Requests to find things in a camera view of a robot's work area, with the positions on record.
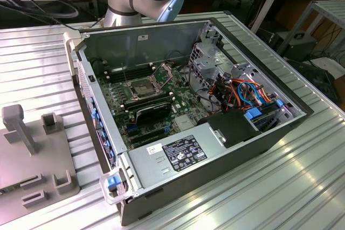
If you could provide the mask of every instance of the blue cable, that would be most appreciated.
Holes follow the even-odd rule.
[[[249,83],[249,82],[243,82],[243,83],[246,84],[246,85],[249,85],[249,86],[254,90],[254,92],[255,92],[255,94],[257,95],[257,97],[258,97],[258,99],[260,100],[260,102],[262,102],[262,103],[267,103],[267,102],[262,98],[262,96],[258,93],[258,91],[256,90],[255,86],[254,86],[252,83]],[[241,85],[242,85],[243,83],[240,83],[240,84],[238,85],[238,88],[237,88],[238,95],[239,95],[239,97],[242,99],[242,101],[244,101],[244,102],[246,102],[246,103],[249,103],[251,107],[254,107],[254,105],[253,105],[250,101],[244,99],[243,96],[242,96],[242,93],[241,93],[241,91],[240,91],[240,88],[241,88]]]
[[[243,83],[240,83],[240,84],[238,85],[238,88],[237,88],[238,95],[239,95],[239,97],[242,99],[242,101],[244,101],[244,102],[246,102],[246,103],[249,103],[250,106],[253,107],[253,104],[252,104],[250,101],[244,99],[243,96],[242,96],[242,93],[241,93],[241,90],[240,90],[242,84],[243,84]]]

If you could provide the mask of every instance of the metal case frame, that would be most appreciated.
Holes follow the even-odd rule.
[[[226,37],[231,43],[236,46],[238,51],[242,53],[244,56],[248,58],[248,60],[261,72],[265,74],[265,76],[274,84],[281,89],[284,94],[295,104],[297,105],[305,114],[306,116],[302,116],[295,120],[293,123],[284,125],[283,127],[279,128],[279,130],[275,130],[271,134],[266,134],[263,137],[257,138],[252,142],[245,143],[244,145],[237,147],[236,149],[232,149],[231,151],[224,154],[222,157],[213,160],[212,162],[208,162],[205,165],[199,166],[198,168],[194,168],[193,170],[189,171],[188,173],[182,174],[179,177],[176,177],[174,180],[168,181],[163,183],[160,186],[156,186],[152,189],[147,189],[144,192],[135,193],[135,198],[130,202],[123,201],[122,203],[118,204],[119,212],[121,213],[121,223],[122,225],[130,224],[131,222],[140,219],[144,216],[149,215],[152,211],[168,204],[169,202],[175,200],[176,198],[196,189],[197,187],[209,182],[212,179],[219,177],[220,175],[228,172],[229,170],[235,168],[236,166],[246,162],[247,160],[262,154],[263,152],[267,151],[273,145],[276,144],[278,140],[280,140],[283,136],[285,136],[288,132],[292,129],[296,128],[300,125],[309,115],[313,113],[313,111],[296,95],[294,94],[277,76],[275,76],[248,48],[246,48],[231,32],[229,32],[222,24],[220,24],[214,18],[209,19],[198,19],[193,20],[193,22],[207,22],[209,21],[212,23],[216,28],[221,32],[221,34]],[[184,22],[191,22],[189,21],[179,21],[179,22],[172,22],[172,23],[164,23],[164,24],[176,24],[176,23],[184,23]],[[148,24],[148,25],[140,25],[136,27],[142,26],[155,26],[157,24]],[[109,30],[125,30],[133,27],[120,27],[115,29],[107,29]],[[99,32],[100,29],[94,30],[82,30],[81,33],[85,36],[89,35],[90,33]],[[81,43],[77,47],[77,55],[79,58],[79,63],[82,61],[86,61],[85,55],[83,55],[83,50],[85,49],[85,44]],[[90,86],[96,85],[97,82],[92,80],[94,73],[92,71],[91,66],[81,66],[79,68],[79,80],[81,83],[88,84]],[[88,93],[90,96],[99,96],[101,93],[96,89],[93,89]],[[104,106],[107,108],[106,103],[103,100],[99,100],[102,98],[96,98],[95,102],[98,107]],[[109,114],[103,110],[100,112],[102,116],[107,117]],[[113,125],[108,126],[108,131],[112,130],[114,127]],[[115,141],[120,140],[121,136],[116,136]],[[123,142],[120,141],[120,145],[115,147],[116,152],[121,154],[120,161],[126,164],[126,168],[132,168],[132,173],[134,178],[137,178],[135,168],[128,157],[128,154],[125,152],[126,147],[123,147]],[[140,182],[136,182],[136,187],[139,189],[141,187]]]

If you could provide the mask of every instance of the side panel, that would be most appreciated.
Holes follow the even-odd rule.
[[[295,123],[282,127],[272,134],[251,142],[216,161],[208,163],[206,166],[194,170],[146,196],[131,200],[129,203],[123,202],[121,207],[118,206],[121,213],[121,225],[127,226],[134,221],[148,216],[153,211],[169,204],[190,191],[263,154],[287,133],[298,127],[305,119],[306,117],[302,117]]]

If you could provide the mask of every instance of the black cable bundle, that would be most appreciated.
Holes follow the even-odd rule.
[[[249,26],[253,17],[253,14],[256,13],[255,11],[257,11],[257,13],[260,12],[261,7],[263,6],[263,2],[264,0],[254,0],[252,6],[250,7],[249,11],[248,11],[248,15],[246,17],[246,21],[245,21],[245,25]]]

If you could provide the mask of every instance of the blue latch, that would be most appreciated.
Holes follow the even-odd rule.
[[[112,176],[107,179],[109,187],[108,189],[113,189],[114,187],[118,186],[122,181],[119,175]]]
[[[257,116],[260,116],[262,113],[259,111],[258,108],[252,108],[246,111],[246,116],[248,117],[248,119],[253,119]]]
[[[284,103],[279,99],[277,99],[275,103],[279,106],[279,108],[281,108],[284,105]]]
[[[96,117],[96,108],[93,108],[92,113],[91,113],[91,117],[94,119]]]

